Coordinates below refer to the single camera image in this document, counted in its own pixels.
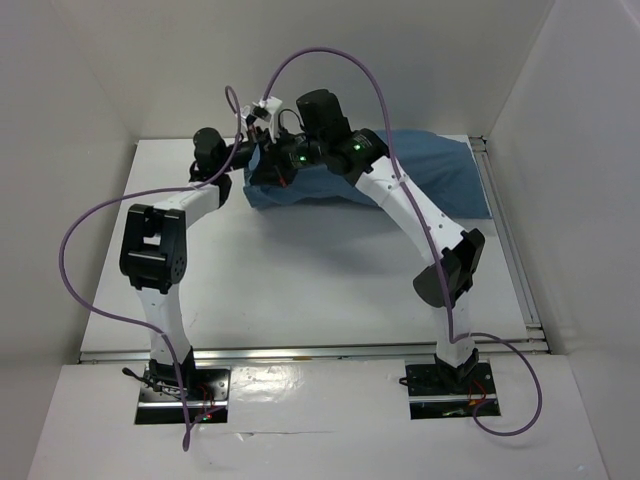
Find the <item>blue pillowcase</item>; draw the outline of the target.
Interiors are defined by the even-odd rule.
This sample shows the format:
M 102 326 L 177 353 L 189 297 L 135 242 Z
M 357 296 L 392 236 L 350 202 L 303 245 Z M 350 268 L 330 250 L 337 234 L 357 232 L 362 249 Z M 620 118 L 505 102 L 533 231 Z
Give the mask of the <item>blue pillowcase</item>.
M 481 220 L 492 217 L 476 162 L 466 143 L 412 129 L 394 129 L 392 138 L 401 167 L 446 215 Z M 259 154 L 255 153 L 250 164 L 253 169 L 258 159 Z M 254 209 L 336 199 L 375 204 L 323 165 L 299 171 L 293 184 L 286 188 L 249 188 L 244 180 L 243 193 Z

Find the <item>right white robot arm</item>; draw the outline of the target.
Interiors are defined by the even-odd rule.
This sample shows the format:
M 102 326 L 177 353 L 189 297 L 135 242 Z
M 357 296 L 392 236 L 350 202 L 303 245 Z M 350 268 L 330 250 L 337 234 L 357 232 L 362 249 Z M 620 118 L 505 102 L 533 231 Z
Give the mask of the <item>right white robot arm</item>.
M 467 293 L 473 285 L 485 237 L 449 218 L 410 178 L 391 152 L 391 141 L 374 131 L 354 130 L 337 97 L 326 89 L 297 101 L 301 131 L 280 124 L 281 100 L 254 104 L 253 114 L 268 123 L 260 146 L 262 162 L 285 185 L 298 170 L 323 164 L 333 175 L 372 200 L 408 236 L 425 262 L 413 288 L 433 308 L 436 322 L 436 379 L 448 392 L 471 379 L 479 353 L 471 336 Z

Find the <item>white pillow yellow edge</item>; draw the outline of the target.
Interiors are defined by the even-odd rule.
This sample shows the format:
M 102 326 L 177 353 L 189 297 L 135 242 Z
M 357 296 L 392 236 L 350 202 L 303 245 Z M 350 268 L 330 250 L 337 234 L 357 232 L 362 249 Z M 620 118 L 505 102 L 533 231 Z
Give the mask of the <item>white pillow yellow edge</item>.
M 244 175 L 244 180 L 245 180 L 245 186 L 252 188 L 254 186 L 253 183 L 253 172 L 252 171 L 247 171 Z

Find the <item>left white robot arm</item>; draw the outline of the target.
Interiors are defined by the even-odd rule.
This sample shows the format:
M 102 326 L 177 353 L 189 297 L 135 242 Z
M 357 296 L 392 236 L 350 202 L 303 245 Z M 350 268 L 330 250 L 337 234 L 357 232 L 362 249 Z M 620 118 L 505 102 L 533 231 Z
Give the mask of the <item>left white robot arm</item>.
M 188 188 L 153 205 L 134 204 L 127 212 L 119 267 L 151 325 L 147 383 L 176 399 L 189 397 L 200 381 L 179 297 L 187 270 L 187 230 L 225 204 L 229 173 L 248 166 L 261 132 L 252 127 L 229 145 L 217 130 L 200 129 L 193 137 Z

